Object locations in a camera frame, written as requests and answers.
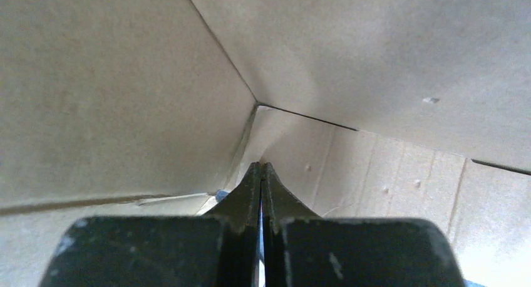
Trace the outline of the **cardboard box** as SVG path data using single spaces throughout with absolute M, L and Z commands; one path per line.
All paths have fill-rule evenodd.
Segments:
M 530 285 L 530 0 L 1 0 L 1 285 L 93 214 L 199 214 L 254 161 Z

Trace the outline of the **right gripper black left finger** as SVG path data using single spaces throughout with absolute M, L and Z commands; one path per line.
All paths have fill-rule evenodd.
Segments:
M 92 216 L 59 240 L 41 286 L 257 286 L 261 164 L 201 216 Z

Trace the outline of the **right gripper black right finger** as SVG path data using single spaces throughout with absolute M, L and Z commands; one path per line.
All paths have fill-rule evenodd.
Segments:
M 464 286 L 440 229 L 420 218 L 324 218 L 262 166 L 267 286 Z

